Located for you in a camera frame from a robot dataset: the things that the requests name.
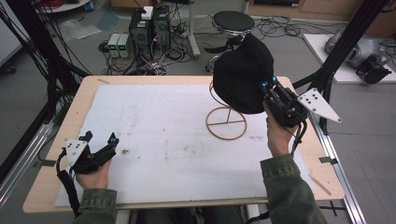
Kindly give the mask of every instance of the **jacket sleeve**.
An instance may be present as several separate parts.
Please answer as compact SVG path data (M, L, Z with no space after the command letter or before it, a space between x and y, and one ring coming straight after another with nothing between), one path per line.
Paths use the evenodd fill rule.
M117 192L112 189L87 189L82 195L79 212L73 224L113 224L117 217Z
M261 161L271 222L327 223L291 155Z

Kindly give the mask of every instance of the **black beanie hat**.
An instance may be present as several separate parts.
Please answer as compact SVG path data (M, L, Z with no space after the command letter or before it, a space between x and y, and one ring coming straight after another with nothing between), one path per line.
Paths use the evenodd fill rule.
M260 85L273 76L271 52L258 38L247 34L238 49L223 53L215 61L213 88L236 111L259 114L264 111Z

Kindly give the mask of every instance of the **aluminum frame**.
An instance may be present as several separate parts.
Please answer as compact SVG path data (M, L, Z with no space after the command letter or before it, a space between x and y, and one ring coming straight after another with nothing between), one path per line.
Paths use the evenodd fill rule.
M344 189L345 197L343 199L343 202L346 206L346 210L350 220L352 221L352 223L355 224L367 223L363 216L363 212L361 211L361 208L359 206L358 200L356 199L355 194L353 193L352 187L350 186L349 181L347 180L347 175L344 172L344 168L340 160L338 159L338 155L337 152L335 151L334 145L332 144L332 140L330 139L330 136L326 135L320 128L319 116L310 113L309 118L315 129L315 132L317 133L318 139L320 140L320 143L322 144L326 152L326 155L331 159L336 159L338 161L332 167L334 168L334 171L337 174L341 186Z
M0 210L7 202L9 196L20 183L27 169L31 166L40 148L44 145L52 132L54 126L54 119L48 124L42 124L39 130L35 133L35 136L29 143L28 147L24 150L18 161L12 167L12 170L8 173L6 179L0 185Z

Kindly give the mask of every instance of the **black metal pole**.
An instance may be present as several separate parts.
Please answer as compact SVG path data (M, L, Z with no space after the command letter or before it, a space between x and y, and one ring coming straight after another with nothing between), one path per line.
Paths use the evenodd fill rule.
M319 70L316 73L293 83L293 87L298 89L311 82L308 89L317 88L319 92L323 92L325 100L330 102L332 79L334 78L336 71L347 58L349 52L356 46L371 23L375 20L387 1L388 0L363 1ZM326 122L322 121L321 123L320 127L323 131L326 130L327 132L327 127L325 127Z

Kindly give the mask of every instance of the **tabletop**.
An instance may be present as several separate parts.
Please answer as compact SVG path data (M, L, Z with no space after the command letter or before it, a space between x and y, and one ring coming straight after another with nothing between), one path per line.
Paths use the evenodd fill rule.
M279 81L285 87L291 87L291 83L286 77L279 77ZM61 148L64 146L64 139L78 138L84 120L92 107L92 101L96 91L104 85L209 85L212 77L199 76L163 76L163 77L103 77L92 76L84 78L78 93L71 104L64 122L54 139L46 160L56 161ZM312 179L315 189L315 199L319 201L340 200L344 197L344 191L338 181L334 169L329 163L321 163L318 158L325 157L326 154L320 144L315 130L310 122L304 135L304 141L299 146L307 168L309 177ZM61 182L56 176L54 167L41 167L40 172L33 184L29 195L23 205L26 213L70 211L68 207L55 207ZM263 198L257 199L235 199L235 200L209 200L191 201L180 203L124 203L118 204L119 209L138 209L151 207L174 207L174 206L210 206L219 204L247 204L265 203Z

